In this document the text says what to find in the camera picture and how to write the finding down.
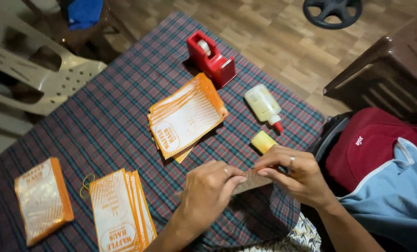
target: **joie logo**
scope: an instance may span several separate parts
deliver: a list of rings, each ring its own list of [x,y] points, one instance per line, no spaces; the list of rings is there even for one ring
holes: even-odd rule
[[[363,144],[363,138],[362,137],[358,138],[358,140],[355,144],[356,145],[362,145]]]

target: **red tape dispenser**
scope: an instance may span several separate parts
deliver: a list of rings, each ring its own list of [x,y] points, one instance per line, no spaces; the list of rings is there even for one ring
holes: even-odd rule
[[[215,42],[201,31],[187,38],[186,45],[190,60],[213,81],[217,89],[223,88],[236,76],[234,58],[222,56]]]

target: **wedding band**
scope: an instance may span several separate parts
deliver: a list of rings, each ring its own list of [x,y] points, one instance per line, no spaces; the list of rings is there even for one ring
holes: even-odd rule
[[[294,161],[295,157],[293,155],[290,156],[290,167],[292,166],[292,162]]]

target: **red fabric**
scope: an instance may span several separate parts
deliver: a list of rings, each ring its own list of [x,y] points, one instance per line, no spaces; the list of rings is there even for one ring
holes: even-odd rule
[[[394,158],[398,137],[417,146],[417,126],[379,108],[360,110],[342,132],[325,167],[336,182],[352,192],[367,174]]]

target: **table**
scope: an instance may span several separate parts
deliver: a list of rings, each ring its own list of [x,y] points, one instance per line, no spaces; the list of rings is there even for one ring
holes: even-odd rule
[[[188,58],[185,39],[196,30],[212,38],[223,55],[235,58],[238,75],[219,91],[230,115],[177,164],[161,159],[146,114],[151,105],[192,78],[182,62]],[[259,83],[282,106],[285,131],[280,136],[258,123],[245,106],[244,93]],[[79,197],[86,175],[100,178],[123,167],[137,169],[160,232],[178,205],[174,193],[183,189],[188,171],[211,159],[251,168],[259,155],[249,143],[260,130],[279,144],[304,150],[319,135],[322,122],[319,112],[207,29],[183,13],[173,13],[0,154],[0,250],[28,250],[14,178],[48,157],[60,160],[76,219],[33,251],[97,251],[91,202]],[[191,246],[213,250],[281,238],[294,228],[299,211],[299,202],[284,189],[263,186],[234,197],[219,220]]]

